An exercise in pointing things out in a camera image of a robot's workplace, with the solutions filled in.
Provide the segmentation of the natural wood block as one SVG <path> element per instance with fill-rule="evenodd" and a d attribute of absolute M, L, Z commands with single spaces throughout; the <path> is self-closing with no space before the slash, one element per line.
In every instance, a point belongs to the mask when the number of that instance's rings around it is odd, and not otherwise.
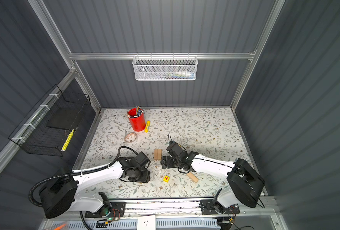
<path fill-rule="evenodd" d="M 161 160 L 162 158 L 162 149 L 157 149 L 157 160 Z"/>
<path fill-rule="evenodd" d="M 189 172 L 186 174 L 194 183 L 197 183 L 199 181 L 199 179 L 192 173 Z"/>
<path fill-rule="evenodd" d="M 157 161 L 158 160 L 158 149 L 154 150 L 154 160 Z"/>

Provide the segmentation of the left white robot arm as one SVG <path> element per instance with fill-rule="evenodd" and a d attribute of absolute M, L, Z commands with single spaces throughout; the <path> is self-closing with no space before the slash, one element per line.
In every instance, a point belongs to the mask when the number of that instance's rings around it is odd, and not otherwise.
<path fill-rule="evenodd" d="M 43 182 L 39 197 L 45 217 L 52 219 L 69 211 L 92 213 L 95 217 L 119 217 L 104 192 L 84 196 L 83 191 L 108 180 L 128 178 L 129 182 L 148 183 L 150 159 L 143 153 L 117 157 L 113 163 L 71 173 L 55 175 Z"/>

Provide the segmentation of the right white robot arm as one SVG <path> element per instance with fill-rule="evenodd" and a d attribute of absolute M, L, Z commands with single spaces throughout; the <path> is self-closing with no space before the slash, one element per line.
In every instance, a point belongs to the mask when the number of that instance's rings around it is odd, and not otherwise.
<path fill-rule="evenodd" d="M 199 154 L 187 152 L 175 141 L 169 141 L 168 156 L 161 157 L 163 169 L 176 168 L 180 173 L 206 173 L 227 181 L 227 186 L 217 191 L 212 200 L 214 210 L 224 214 L 238 204 L 249 208 L 258 206 L 265 186 L 265 180 L 244 159 L 234 162 L 215 160 Z"/>

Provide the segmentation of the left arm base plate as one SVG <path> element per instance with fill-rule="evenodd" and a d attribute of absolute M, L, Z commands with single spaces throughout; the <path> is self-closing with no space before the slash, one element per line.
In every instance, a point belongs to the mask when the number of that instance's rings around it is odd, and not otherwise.
<path fill-rule="evenodd" d="M 126 202 L 111 202 L 110 205 L 104 204 L 97 212 L 85 212 L 85 218 L 121 218 L 126 210 Z"/>

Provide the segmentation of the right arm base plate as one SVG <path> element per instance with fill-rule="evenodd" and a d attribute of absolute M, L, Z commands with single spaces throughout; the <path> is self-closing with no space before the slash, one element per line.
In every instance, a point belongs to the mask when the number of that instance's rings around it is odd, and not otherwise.
<path fill-rule="evenodd" d="M 200 200 L 199 208 L 201 209 L 201 213 L 203 215 L 240 214 L 240 209 L 237 204 L 225 208 L 217 202 L 214 203 L 212 199 Z"/>

